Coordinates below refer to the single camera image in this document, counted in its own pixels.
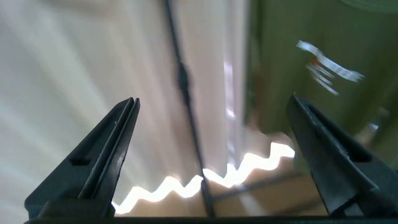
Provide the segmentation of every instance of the black cable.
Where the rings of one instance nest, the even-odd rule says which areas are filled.
[[[180,55],[180,48],[178,46],[176,34],[175,34],[175,29],[174,29],[174,23],[173,23],[173,18],[172,18],[172,13],[171,13],[171,3],[169,0],[165,0],[165,10],[166,10],[166,16],[167,20],[169,22],[169,29],[170,29],[170,35],[172,38],[172,43],[173,43],[173,49],[175,53],[175,59],[177,62],[178,66],[178,85],[184,100],[185,107],[187,108],[187,113],[188,113],[188,119],[191,127],[191,132],[192,132],[192,138],[193,138],[193,143],[195,146],[195,152],[197,154],[198,160],[199,160],[199,166],[200,166],[200,174],[203,177],[203,181],[201,182],[201,193],[203,195],[203,200],[205,202],[205,208],[206,208],[206,213],[208,217],[215,217],[215,212],[213,208],[213,199],[210,193],[210,188],[208,185],[208,181],[205,178],[205,174],[203,173],[203,157],[201,155],[201,150],[200,150],[200,143],[199,143],[199,137],[198,137],[198,131],[197,131],[197,126],[195,122],[195,117],[193,115],[191,103],[190,103],[190,92],[189,92],[189,77],[187,70],[185,69],[184,64],[182,63],[181,55]]]

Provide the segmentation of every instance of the bright light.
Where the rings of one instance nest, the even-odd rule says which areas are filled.
[[[294,150],[284,144],[272,142],[270,156],[267,159],[246,153],[238,170],[233,165],[227,164],[227,172],[224,178],[209,169],[203,169],[203,173],[208,180],[230,188],[233,185],[242,184],[254,169],[274,170],[278,167],[281,157],[293,158]],[[133,187],[121,205],[114,202],[112,202],[112,205],[116,213],[121,215],[130,212],[139,199],[159,202],[166,198],[171,191],[175,191],[183,198],[189,198],[200,191],[202,180],[203,177],[195,175],[187,186],[183,187],[177,179],[168,176],[154,192],[148,192],[142,187]]]

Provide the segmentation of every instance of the brown floor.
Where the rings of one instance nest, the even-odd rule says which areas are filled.
[[[292,160],[283,159],[276,170],[254,170],[243,185],[258,182],[292,171]],[[227,189],[210,182],[212,195],[227,192]],[[317,189],[308,174],[289,178],[282,182],[225,198],[214,203],[217,217],[244,217],[259,215],[327,215]],[[169,194],[161,202],[140,200],[123,216],[133,217],[205,217],[201,193],[191,198]]]

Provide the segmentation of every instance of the wooden floor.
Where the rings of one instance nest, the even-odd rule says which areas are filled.
[[[292,160],[283,159],[276,170],[254,170],[243,185],[270,179],[291,172]],[[227,189],[210,182],[212,195],[236,189]],[[258,187],[214,203],[217,217],[244,217],[261,215],[327,215],[317,189],[308,174],[298,175],[282,182]],[[205,217],[201,193],[182,198],[175,192],[160,202],[138,201],[130,213],[132,217]]]

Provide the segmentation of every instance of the curtain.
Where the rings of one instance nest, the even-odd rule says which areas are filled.
[[[397,21],[395,1],[253,1],[247,122],[290,134],[296,92],[396,168]]]
[[[247,152],[270,154],[266,137],[243,126],[248,3],[172,3],[205,167],[224,177],[227,164],[237,169]],[[146,194],[167,181],[181,188],[201,181],[169,35],[163,1],[0,1],[5,222],[27,220],[24,199],[130,96],[141,99],[141,110],[114,196],[117,212],[131,208],[122,204],[132,187]],[[271,157],[293,156],[285,152]]]

